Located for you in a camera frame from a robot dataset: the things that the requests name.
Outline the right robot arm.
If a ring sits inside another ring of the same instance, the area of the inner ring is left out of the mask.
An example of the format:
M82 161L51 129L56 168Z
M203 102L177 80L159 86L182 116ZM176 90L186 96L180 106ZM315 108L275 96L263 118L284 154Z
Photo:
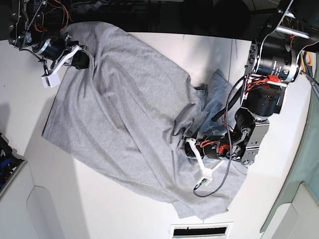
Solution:
M59 0L14 0L8 41L37 58L45 76L62 66L87 69L90 59L86 46L73 41L65 30L71 21L67 7Z

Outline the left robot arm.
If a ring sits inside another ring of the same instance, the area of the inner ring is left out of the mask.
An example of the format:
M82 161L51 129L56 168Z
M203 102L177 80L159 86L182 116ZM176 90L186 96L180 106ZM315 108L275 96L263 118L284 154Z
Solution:
M254 161L268 118L281 111L286 88L305 63L302 51L318 41L318 1L280 1L251 43L244 76L212 118L223 121L225 134L186 139L185 153L197 160L200 175L210 177L224 162Z

